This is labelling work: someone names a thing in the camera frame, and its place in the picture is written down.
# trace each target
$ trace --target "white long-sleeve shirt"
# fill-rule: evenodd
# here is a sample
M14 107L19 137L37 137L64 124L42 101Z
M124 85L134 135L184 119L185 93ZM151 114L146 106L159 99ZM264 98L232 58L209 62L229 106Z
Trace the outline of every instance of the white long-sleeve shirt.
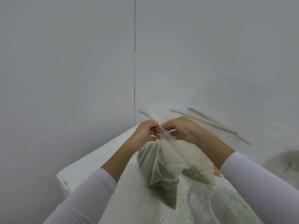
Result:
M234 152L221 167L223 176L266 224L299 221L299 191ZM47 218L44 224L97 224L117 184L99 168Z

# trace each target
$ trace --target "speckled white surface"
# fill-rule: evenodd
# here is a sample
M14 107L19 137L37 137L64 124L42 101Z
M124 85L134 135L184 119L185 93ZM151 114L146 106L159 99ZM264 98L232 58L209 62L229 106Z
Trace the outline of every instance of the speckled white surface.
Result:
M93 171L103 165L132 135L136 127L60 171L57 177L64 185L66 194L73 192ZM172 209L151 193L141 175L136 156L137 153L125 168L100 224L194 223L200 217L211 191L216 188L234 190L223 177L215 177L216 186L211 186L181 175L176 209Z

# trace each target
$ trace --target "person's left hand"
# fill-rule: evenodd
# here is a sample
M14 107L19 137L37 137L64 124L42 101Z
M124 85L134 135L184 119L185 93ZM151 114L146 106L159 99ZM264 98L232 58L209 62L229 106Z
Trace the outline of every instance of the person's left hand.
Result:
M157 138L160 139L160 131L158 127L158 122L155 120L146 120L139 124L136 131L128 139L133 146L135 152L139 151L147 142L156 141Z

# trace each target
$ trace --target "hand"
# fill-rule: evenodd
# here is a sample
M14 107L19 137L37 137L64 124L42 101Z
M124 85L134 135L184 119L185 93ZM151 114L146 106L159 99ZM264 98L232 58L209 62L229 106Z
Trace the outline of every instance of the hand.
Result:
M162 127L168 131L176 129L175 131L171 131L170 134L177 140L184 140L192 144L198 143L194 136L194 131L201 127L185 116L162 123Z
M155 120L146 120L139 124L136 131L128 139L134 145L134 152L139 151L147 142L155 142L157 138L160 139L158 124L159 123Z

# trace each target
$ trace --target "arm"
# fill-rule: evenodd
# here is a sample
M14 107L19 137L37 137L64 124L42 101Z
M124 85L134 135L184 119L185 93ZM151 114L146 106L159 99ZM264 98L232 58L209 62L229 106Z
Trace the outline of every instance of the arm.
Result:
M223 176L265 223L297 223L299 191L235 152L215 135L187 117L172 119L162 126L179 140L196 144L221 170Z
M133 135L116 153L47 218L44 224L96 224L103 215L132 155L147 142L160 138L158 123L148 120L140 123Z

